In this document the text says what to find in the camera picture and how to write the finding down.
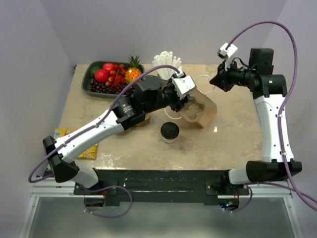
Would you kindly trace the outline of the brown paper bag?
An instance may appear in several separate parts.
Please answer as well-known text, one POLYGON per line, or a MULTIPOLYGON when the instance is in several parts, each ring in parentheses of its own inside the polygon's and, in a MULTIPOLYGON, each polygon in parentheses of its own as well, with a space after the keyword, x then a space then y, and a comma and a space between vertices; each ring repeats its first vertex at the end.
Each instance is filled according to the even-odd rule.
MULTIPOLYGON (((217 105, 216 103, 207 96, 208 93, 211 93, 215 90, 215 86, 207 91, 206 93, 203 93, 201 90, 199 90, 198 88, 196 88, 195 90, 193 90, 190 93, 191 97, 197 97, 197 99, 199 99, 201 102, 203 102, 205 104, 205 114, 201 117, 201 119, 199 120, 198 124, 200 127, 205 128, 208 126, 208 124, 214 119, 214 117, 217 114, 217 105)), ((178 120, 178 119, 184 119, 181 115, 177 118, 175 117, 171 117, 166 109, 164 109, 165 114, 170 118, 170 119, 174 119, 174 120, 178 120)))

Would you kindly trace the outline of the black cup lid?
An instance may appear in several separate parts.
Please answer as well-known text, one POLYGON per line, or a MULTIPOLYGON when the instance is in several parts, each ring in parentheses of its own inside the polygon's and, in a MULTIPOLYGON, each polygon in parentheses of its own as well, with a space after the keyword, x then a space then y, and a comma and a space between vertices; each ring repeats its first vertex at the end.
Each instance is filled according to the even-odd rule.
POLYGON ((165 139, 175 139, 179 135, 179 126, 173 122, 166 122, 160 128, 160 133, 165 139))

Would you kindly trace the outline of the white paper cup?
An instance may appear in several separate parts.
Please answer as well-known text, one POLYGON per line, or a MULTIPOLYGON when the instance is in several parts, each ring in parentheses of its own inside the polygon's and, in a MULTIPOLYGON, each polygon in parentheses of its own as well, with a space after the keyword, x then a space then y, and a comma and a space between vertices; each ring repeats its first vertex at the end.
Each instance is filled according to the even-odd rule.
POLYGON ((165 143, 171 144, 171 143, 175 142, 176 137, 171 137, 171 138, 170 138, 170 137, 162 136, 162 139, 163 139, 163 141, 164 141, 165 143))

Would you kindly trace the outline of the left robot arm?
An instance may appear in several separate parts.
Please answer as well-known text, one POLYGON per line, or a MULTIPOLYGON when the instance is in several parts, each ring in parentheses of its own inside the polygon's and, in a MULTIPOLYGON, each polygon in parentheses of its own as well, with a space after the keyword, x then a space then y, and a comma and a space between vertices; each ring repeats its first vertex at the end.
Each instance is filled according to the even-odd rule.
POLYGON ((149 113, 166 107, 175 112, 182 110, 191 101, 190 92, 195 88, 190 76, 174 76, 163 87, 160 78, 149 75, 136 84, 130 95, 117 98, 114 105, 95 120, 66 136, 46 137, 43 146, 55 181, 71 180, 91 194, 100 193, 103 183, 97 171, 77 162, 78 156, 100 141, 145 121, 149 113))

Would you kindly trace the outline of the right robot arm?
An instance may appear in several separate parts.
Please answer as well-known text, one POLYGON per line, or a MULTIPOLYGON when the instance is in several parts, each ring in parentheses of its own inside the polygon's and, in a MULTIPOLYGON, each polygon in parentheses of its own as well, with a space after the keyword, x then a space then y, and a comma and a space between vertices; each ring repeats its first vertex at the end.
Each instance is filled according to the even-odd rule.
POLYGON ((210 84, 224 92, 235 85, 250 90, 257 113, 262 137, 262 157, 259 161, 248 161, 241 169, 231 169, 220 184, 223 193, 233 194, 238 185, 257 182, 287 180, 302 171, 302 163, 294 160, 290 148, 286 125, 285 108, 287 96, 286 79, 273 74, 273 49, 252 48, 249 63, 238 67, 235 62, 237 47, 225 43, 217 54, 223 62, 210 84))

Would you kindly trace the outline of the brown cardboard cup carrier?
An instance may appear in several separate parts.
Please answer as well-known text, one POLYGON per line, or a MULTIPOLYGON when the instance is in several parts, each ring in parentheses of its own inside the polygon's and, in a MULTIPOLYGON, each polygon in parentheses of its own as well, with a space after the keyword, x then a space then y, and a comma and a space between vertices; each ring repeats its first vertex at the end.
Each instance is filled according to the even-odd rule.
POLYGON ((115 128, 117 133, 127 131, 130 128, 137 126, 146 121, 146 114, 132 114, 130 116, 123 115, 118 117, 115 121, 115 128))

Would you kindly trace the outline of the white paper straws bundle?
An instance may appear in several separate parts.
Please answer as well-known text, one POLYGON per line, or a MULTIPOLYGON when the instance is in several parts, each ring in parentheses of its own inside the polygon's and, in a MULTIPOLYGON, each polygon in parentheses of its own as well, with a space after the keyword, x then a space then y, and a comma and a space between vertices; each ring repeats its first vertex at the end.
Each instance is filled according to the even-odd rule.
MULTIPOLYGON (((155 67, 158 65, 170 65, 181 71, 181 63, 181 58, 176 57, 172 51, 163 51, 159 55, 154 56, 152 66, 155 67)), ((172 75, 176 73, 176 71, 171 68, 160 68, 157 69, 157 73, 161 79, 169 80, 172 75)))

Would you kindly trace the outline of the toy pineapple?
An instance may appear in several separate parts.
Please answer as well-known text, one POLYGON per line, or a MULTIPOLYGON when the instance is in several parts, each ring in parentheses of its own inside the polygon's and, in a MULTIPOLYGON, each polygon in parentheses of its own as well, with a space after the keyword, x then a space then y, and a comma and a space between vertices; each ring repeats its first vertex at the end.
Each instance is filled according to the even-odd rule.
POLYGON ((127 84, 131 83, 137 77, 139 77, 142 73, 140 71, 140 60, 139 56, 129 56, 129 68, 125 73, 125 82, 127 84))

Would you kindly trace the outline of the dark grapes bunch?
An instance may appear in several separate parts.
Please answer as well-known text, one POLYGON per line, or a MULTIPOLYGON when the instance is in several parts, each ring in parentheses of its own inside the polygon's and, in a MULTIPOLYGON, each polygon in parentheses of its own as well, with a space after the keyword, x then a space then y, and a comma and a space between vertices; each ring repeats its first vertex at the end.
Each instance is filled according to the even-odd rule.
POLYGON ((106 83, 99 83, 95 79, 91 79, 89 91, 102 94, 118 95, 126 86, 127 84, 121 84, 117 82, 114 82, 113 84, 108 81, 106 83))

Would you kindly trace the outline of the green lime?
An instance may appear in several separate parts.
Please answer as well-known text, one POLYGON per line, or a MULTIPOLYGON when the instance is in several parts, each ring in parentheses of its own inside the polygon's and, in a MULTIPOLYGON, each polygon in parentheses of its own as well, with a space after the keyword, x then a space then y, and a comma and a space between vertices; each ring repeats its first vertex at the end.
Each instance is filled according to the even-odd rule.
POLYGON ((90 69, 90 77, 94 77, 95 76, 95 73, 99 70, 99 69, 101 69, 101 67, 100 66, 94 66, 94 67, 92 67, 91 69, 90 69))

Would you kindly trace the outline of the dark green fruit tray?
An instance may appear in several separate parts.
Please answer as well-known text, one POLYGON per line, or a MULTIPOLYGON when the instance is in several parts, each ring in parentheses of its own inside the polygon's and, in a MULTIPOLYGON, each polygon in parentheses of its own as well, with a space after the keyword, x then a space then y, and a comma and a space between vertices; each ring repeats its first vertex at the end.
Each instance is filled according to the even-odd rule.
POLYGON ((140 61, 96 61, 89 65, 82 89, 93 97, 114 99, 133 79, 144 72, 140 61))

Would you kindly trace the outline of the yellow snack bag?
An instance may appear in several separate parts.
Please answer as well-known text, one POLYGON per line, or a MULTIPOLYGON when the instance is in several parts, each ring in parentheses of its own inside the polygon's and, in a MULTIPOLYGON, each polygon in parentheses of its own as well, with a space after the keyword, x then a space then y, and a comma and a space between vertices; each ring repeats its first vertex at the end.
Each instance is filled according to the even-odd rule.
MULTIPOLYGON (((53 133, 53 138, 57 139, 60 137, 68 136, 75 129, 63 129, 63 128, 56 128, 53 133)), ((77 159, 79 160, 96 160, 97 159, 97 151, 98 151, 98 144, 90 147, 89 149, 85 150, 82 154, 80 154, 77 159)))

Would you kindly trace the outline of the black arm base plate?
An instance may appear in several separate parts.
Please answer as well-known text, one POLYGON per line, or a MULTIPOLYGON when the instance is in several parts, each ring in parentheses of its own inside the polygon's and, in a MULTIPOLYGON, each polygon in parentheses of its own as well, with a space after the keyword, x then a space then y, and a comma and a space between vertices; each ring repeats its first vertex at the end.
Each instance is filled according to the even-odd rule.
POLYGON ((249 195, 242 185, 232 185, 226 170, 99 170, 99 183, 89 191, 78 184, 75 195, 102 195, 106 205, 120 202, 203 203, 218 205, 220 196, 249 195))

